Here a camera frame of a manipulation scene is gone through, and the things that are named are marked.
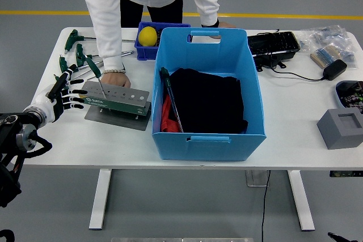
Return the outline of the person's right hand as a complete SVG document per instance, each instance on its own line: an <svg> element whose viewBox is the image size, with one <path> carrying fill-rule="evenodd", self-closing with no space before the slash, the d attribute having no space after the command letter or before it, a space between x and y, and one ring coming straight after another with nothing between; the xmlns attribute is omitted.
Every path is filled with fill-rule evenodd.
<svg viewBox="0 0 363 242"><path fill-rule="evenodd" d="M103 84L111 84L126 88L131 87L131 82L125 73L106 73L102 76Z"/></svg>

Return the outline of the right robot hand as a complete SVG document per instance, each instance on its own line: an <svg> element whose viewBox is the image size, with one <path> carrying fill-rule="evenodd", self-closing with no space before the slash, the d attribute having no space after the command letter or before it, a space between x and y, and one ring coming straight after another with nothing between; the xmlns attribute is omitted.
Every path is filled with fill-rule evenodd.
<svg viewBox="0 0 363 242"><path fill-rule="evenodd" d="M351 242L350 240L332 232L329 232L327 235L336 242Z"/></svg>

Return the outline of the person's left hand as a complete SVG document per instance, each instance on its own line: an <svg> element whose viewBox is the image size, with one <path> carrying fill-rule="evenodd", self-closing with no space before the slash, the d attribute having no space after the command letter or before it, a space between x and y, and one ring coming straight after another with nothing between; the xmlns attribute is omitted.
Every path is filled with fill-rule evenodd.
<svg viewBox="0 0 363 242"><path fill-rule="evenodd" d="M227 22L219 22L218 25L215 25L216 28L236 28L235 25L227 23ZM210 36L213 39L220 39L221 35L213 35Z"/></svg>

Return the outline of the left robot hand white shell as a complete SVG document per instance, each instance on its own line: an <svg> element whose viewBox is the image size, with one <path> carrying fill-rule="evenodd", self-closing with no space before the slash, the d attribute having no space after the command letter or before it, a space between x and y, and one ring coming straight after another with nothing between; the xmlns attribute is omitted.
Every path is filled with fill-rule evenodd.
<svg viewBox="0 0 363 242"><path fill-rule="evenodd" d="M72 73L76 69L75 64L67 68L57 78L54 85L50 85L40 92L35 101L24 110L26 113L34 114L40 120L40 124L36 125L37 128L42 128L47 123L57 121L65 109L84 108L82 105L85 102L84 99L68 96L71 94L87 94L85 90L74 90L69 87L69 85L83 82L83 79L70 80Z"/></svg>

